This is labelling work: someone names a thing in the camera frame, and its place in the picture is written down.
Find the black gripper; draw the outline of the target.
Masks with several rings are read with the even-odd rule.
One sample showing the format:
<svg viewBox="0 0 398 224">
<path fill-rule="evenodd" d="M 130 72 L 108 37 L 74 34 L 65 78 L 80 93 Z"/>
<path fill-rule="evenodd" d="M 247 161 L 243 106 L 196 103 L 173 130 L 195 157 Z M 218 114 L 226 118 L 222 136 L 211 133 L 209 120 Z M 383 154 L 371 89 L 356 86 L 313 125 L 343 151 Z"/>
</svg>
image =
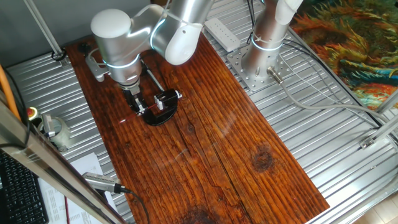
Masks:
<svg viewBox="0 0 398 224">
<path fill-rule="evenodd" d="M 123 94 L 130 109 L 138 116 L 142 116 L 146 111 L 147 105 L 143 99 L 138 98 L 141 93 L 132 93 L 130 90 L 124 90 Z"/>
</svg>

